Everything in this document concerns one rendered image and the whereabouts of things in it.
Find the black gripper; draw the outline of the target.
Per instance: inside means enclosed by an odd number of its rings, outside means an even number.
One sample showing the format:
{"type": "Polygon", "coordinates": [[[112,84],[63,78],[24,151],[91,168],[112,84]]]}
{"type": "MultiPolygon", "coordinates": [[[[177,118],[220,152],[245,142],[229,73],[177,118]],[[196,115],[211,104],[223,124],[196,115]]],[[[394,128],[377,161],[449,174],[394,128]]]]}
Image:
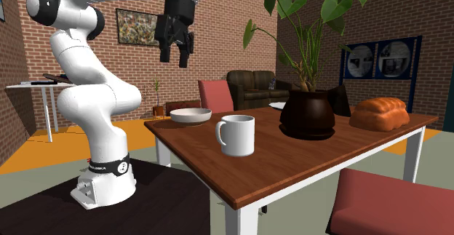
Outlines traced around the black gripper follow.
{"type": "Polygon", "coordinates": [[[195,6],[192,0],[165,0],[165,15],[158,15],[154,34],[162,63],[170,61],[170,45],[175,42],[180,51],[179,67],[187,67],[194,53],[194,33],[188,27],[194,22],[195,6]]]}

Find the red chair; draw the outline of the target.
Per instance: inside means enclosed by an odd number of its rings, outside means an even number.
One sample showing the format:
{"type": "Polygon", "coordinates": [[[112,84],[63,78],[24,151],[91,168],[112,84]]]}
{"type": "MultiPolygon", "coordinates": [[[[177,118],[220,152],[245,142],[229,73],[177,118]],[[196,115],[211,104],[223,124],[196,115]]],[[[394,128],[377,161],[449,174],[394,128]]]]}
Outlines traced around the red chair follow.
{"type": "Polygon", "coordinates": [[[213,113],[223,113],[234,110],[234,104],[226,80],[198,80],[202,108],[210,109],[213,113]]]}
{"type": "Polygon", "coordinates": [[[344,168],[329,235],[454,235],[454,190],[344,168]]]}

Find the small plant in orange pot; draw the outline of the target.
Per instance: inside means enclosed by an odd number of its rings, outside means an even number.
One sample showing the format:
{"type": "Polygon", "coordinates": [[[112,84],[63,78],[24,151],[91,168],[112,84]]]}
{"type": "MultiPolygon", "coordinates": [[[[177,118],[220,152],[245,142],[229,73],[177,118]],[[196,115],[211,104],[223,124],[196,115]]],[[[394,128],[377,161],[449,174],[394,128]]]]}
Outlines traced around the small plant in orange pot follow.
{"type": "Polygon", "coordinates": [[[164,107],[159,103],[159,88],[160,82],[157,78],[154,79],[153,89],[156,93],[156,105],[153,106],[153,117],[157,119],[158,117],[164,117],[164,107]]]}

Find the white bowl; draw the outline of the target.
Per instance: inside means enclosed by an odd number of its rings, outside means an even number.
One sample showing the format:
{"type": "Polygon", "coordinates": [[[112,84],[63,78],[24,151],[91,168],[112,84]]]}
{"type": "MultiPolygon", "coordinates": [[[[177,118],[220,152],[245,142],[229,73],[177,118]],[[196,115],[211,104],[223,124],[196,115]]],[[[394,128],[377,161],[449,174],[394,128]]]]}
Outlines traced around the white bowl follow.
{"type": "Polygon", "coordinates": [[[171,120],[186,126],[196,126],[211,118],[212,111],[207,108],[180,108],[170,111],[171,120]]]}

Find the dark brown sofa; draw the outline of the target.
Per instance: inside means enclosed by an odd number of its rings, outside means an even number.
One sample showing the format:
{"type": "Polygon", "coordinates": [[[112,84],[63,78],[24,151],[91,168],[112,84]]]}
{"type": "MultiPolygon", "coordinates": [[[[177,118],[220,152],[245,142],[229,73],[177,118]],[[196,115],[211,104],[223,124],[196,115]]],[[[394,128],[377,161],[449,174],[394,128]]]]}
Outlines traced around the dark brown sofa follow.
{"type": "Polygon", "coordinates": [[[290,95],[289,91],[296,89],[289,82],[277,80],[272,71],[229,71],[226,81],[235,111],[286,102],[290,95]]]}

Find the white mug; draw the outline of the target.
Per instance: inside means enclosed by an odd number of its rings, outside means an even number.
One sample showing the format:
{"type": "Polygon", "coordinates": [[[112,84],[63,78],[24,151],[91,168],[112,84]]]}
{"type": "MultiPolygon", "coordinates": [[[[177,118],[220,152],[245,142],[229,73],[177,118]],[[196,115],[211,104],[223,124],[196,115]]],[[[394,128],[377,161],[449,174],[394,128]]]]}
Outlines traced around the white mug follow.
{"type": "Polygon", "coordinates": [[[223,116],[215,135],[221,151],[228,156],[249,156],[255,148],[255,118],[248,115],[223,116]]]}

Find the white desk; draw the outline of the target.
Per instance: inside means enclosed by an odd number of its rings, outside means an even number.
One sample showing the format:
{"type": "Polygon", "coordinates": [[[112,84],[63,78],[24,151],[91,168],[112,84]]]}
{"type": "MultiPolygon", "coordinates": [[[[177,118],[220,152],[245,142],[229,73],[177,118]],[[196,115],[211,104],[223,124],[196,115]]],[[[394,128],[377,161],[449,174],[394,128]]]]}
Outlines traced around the white desk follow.
{"type": "Polygon", "coordinates": [[[45,121],[46,121],[46,126],[47,126],[47,136],[48,136],[48,141],[52,142],[52,129],[51,129],[51,123],[50,123],[50,115],[49,115],[49,108],[47,104],[47,89],[49,89],[49,95],[50,95],[50,100],[51,100],[51,105],[52,105],[52,117],[53,117],[53,123],[55,127],[55,131],[57,132],[59,130],[59,126],[57,124],[57,110],[56,110],[56,104],[55,104],[55,94],[53,89],[55,87],[72,87],[74,84],[69,81],[68,79],[65,79],[61,76],[53,76],[47,73],[43,74],[44,77],[48,79],[48,81],[22,81],[19,84],[15,85],[9,85],[6,86],[7,89],[25,89],[25,88],[40,88],[41,89],[41,96],[42,96],[42,102],[44,106],[44,115],[45,115],[45,121]]]}

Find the green plant in dark pot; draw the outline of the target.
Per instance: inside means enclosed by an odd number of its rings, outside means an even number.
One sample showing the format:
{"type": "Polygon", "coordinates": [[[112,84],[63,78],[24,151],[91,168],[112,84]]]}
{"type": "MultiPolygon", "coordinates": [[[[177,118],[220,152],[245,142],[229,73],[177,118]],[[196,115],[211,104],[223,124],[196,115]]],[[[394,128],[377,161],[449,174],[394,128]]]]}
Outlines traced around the green plant in dark pot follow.
{"type": "MultiPolygon", "coordinates": [[[[351,9],[353,0],[324,0],[317,19],[303,25],[301,19],[292,21],[307,0],[263,0],[268,13],[277,11],[281,19],[290,22],[298,38],[300,60],[290,57],[286,50],[279,56],[281,63],[293,68],[298,75],[298,88],[290,90],[279,125],[280,130],[289,137],[302,140],[325,140],[334,135],[335,114],[327,99],[328,93],[316,91],[316,84],[322,74],[323,65],[319,63],[322,48],[322,29],[328,25],[333,31],[343,34],[345,23],[343,15],[351,9]]],[[[359,0],[365,5],[367,0],[359,0]]]]}

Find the dark robot stand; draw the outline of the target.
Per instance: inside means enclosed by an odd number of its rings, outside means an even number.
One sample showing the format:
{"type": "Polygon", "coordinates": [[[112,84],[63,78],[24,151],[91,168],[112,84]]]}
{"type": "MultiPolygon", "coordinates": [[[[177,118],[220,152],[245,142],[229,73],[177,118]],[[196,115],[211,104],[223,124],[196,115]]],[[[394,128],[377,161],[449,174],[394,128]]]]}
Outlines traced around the dark robot stand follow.
{"type": "Polygon", "coordinates": [[[0,235],[225,235],[223,207],[192,172],[132,160],[136,192],[109,207],[84,209],[70,195],[77,174],[11,199],[0,235]]]}

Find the wooden table with white legs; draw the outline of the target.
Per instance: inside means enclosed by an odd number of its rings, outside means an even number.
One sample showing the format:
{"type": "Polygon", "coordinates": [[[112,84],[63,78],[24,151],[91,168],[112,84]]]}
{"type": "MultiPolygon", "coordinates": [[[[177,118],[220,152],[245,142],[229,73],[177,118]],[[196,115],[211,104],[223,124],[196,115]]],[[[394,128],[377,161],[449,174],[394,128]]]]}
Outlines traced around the wooden table with white legs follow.
{"type": "Polygon", "coordinates": [[[390,132],[371,132],[336,116],[335,134],[326,140],[299,140],[279,129],[280,113],[271,108],[243,110],[255,118],[255,151],[250,156],[222,153],[215,126],[223,114],[184,127],[170,119],[145,122],[156,139],[158,163],[179,158],[225,202],[226,235],[257,235],[258,210],[322,178],[406,140],[403,178],[415,182],[426,125],[435,116],[410,114],[409,124],[390,132]]]}

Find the orange rug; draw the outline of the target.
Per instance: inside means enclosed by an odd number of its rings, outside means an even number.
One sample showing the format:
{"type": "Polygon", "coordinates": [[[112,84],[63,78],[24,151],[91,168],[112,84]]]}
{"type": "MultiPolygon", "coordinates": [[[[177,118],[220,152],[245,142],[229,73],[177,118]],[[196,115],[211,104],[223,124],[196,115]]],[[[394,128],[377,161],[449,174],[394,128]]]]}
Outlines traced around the orange rug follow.
{"type": "MultiPolygon", "coordinates": [[[[138,119],[113,123],[127,133],[130,151],[155,145],[154,135],[144,126],[144,122],[138,119]]],[[[89,143],[80,127],[60,128],[52,133],[51,142],[46,132],[39,130],[0,166],[0,175],[88,158],[89,143]]]]}

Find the black angular object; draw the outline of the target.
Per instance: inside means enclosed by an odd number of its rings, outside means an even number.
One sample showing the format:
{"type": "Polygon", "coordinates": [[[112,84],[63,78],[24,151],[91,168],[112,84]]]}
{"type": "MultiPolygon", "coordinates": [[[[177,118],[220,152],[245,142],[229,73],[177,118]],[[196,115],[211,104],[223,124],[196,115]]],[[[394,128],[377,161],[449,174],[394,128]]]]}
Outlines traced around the black angular object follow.
{"type": "Polygon", "coordinates": [[[331,105],[332,112],[339,116],[351,116],[350,105],[344,85],[329,89],[327,99],[331,105]]]}

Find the orange-brown bread loaf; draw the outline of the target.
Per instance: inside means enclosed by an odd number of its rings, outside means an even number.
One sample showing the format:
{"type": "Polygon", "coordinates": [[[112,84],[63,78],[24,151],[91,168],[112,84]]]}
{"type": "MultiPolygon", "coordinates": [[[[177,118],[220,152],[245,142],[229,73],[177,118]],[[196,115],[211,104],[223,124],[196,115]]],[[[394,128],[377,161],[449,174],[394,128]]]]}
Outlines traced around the orange-brown bread loaf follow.
{"type": "Polygon", "coordinates": [[[349,124],[363,130],[388,132],[410,122],[403,101],[395,97],[377,97],[358,103],[349,124]]]}

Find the colourful abstract wall picture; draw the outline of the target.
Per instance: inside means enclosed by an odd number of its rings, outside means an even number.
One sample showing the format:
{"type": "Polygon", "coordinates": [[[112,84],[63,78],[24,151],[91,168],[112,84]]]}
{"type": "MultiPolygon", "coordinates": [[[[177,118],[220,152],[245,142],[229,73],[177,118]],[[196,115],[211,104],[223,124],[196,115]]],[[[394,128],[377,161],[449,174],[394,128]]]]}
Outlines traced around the colourful abstract wall picture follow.
{"type": "Polygon", "coordinates": [[[127,9],[116,9],[118,41],[120,44],[158,46],[155,40],[157,16],[127,9]]]}

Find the blue-framed wall picture pair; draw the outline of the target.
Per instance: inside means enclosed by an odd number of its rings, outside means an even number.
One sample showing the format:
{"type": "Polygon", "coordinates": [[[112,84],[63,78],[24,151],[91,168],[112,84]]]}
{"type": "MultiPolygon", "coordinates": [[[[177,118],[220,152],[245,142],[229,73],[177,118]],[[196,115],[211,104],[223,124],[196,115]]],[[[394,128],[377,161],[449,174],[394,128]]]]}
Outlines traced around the blue-framed wall picture pair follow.
{"type": "Polygon", "coordinates": [[[339,84],[344,79],[410,80],[407,111],[413,111],[422,35],[349,44],[341,51],[339,84]]]}

